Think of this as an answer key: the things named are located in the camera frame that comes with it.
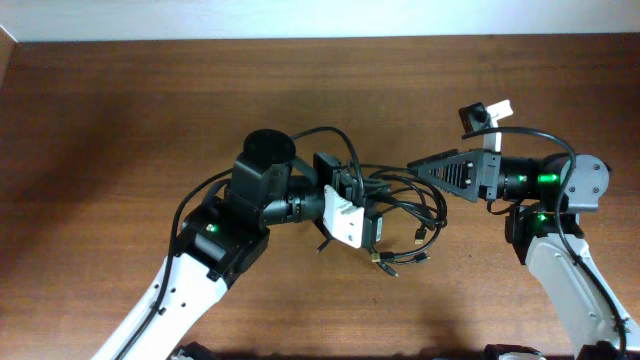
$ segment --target robotic arm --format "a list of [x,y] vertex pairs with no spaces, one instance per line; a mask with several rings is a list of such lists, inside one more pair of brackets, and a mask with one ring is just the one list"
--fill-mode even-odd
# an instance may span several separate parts
[[[514,202],[506,220],[507,241],[549,294],[576,357],[588,359],[602,351],[615,356],[620,348],[640,350],[640,329],[602,279],[578,226],[580,212],[597,210],[597,200],[608,185],[607,166],[590,155],[577,156],[575,170],[567,154],[541,160],[503,157],[496,128],[498,119],[512,114],[508,101],[486,109],[475,104],[460,114],[467,135],[487,133],[484,148],[452,150],[407,168],[361,165],[349,139],[335,128],[316,128],[293,137],[268,129],[251,133],[233,168],[207,180],[181,203],[160,271],[93,359],[166,358],[195,321],[262,255],[270,225],[312,221],[325,236],[318,252],[333,240],[364,248],[383,271],[397,276],[390,265],[426,261],[427,249],[446,226],[446,202],[436,186],[469,201],[487,200],[489,209],[498,198]],[[297,157],[294,140],[318,131],[340,135],[352,163],[342,165],[325,153],[314,154],[313,165]],[[377,170],[364,177],[362,167]],[[293,169],[302,175],[292,175]],[[231,179],[219,180],[229,173]],[[561,186],[567,177],[568,184]],[[407,187],[392,190],[391,182]],[[211,183],[178,233],[184,205]],[[223,197],[216,196],[223,188]],[[403,191],[415,191],[421,202],[393,197]],[[559,193],[561,211],[553,211]],[[426,198],[435,207],[427,206]],[[539,202],[525,206],[524,199]],[[378,211],[381,203],[390,207]],[[415,241],[420,246],[405,253],[379,253],[375,245],[381,239],[383,214],[396,208],[419,220]],[[554,226],[556,218],[562,234]],[[423,244],[428,231],[432,236]],[[595,280],[576,266],[576,254]]]

